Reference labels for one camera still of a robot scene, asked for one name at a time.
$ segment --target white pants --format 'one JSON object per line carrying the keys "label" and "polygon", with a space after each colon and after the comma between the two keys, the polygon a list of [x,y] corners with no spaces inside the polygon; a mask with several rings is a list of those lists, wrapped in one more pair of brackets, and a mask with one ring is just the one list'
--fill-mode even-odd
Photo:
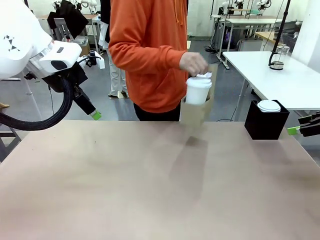
{"label": "white pants", "polygon": [[118,91],[121,91],[119,84],[122,87],[122,91],[128,95],[127,84],[126,84],[126,72],[120,68],[117,68],[114,62],[112,61],[111,54],[109,49],[106,50],[109,57],[109,66],[110,66],[110,78],[111,78],[111,91],[110,94],[113,96],[118,95]]}

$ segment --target black pants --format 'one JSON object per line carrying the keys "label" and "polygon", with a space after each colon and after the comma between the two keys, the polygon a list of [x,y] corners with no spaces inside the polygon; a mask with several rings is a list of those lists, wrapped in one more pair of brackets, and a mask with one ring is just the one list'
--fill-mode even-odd
{"label": "black pants", "polygon": [[135,114],[140,121],[150,122],[179,122],[180,120],[180,103],[179,105],[168,112],[153,113],[142,110],[138,105],[133,104]]}

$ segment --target orange hoodie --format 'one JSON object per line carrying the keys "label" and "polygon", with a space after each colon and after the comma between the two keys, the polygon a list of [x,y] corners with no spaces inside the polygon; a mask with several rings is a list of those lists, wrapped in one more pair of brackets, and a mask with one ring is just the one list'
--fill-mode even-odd
{"label": "orange hoodie", "polygon": [[186,95],[187,0],[111,0],[109,50],[126,71],[130,98],[150,113],[175,109]]}

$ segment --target brown paper bag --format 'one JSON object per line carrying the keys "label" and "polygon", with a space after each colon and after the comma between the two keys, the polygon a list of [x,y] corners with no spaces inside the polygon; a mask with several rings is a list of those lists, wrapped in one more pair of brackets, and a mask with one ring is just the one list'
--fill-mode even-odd
{"label": "brown paper bag", "polygon": [[218,64],[210,64],[209,72],[212,72],[212,87],[209,90],[206,102],[202,105],[186,103],[186,97],[181,100],[180,122],[189,127],[200,127],[210,115],[215,99],[215,87],[217,80]]}

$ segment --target person's hand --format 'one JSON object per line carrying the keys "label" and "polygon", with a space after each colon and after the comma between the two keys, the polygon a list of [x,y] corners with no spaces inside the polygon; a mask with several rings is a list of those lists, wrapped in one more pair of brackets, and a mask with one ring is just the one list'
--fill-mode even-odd
{"label": "person's hand", "polygon": [[180,69],[189,72],[193,77],[208,72],[208,63],[197,52],[185,52],[179,63]]}

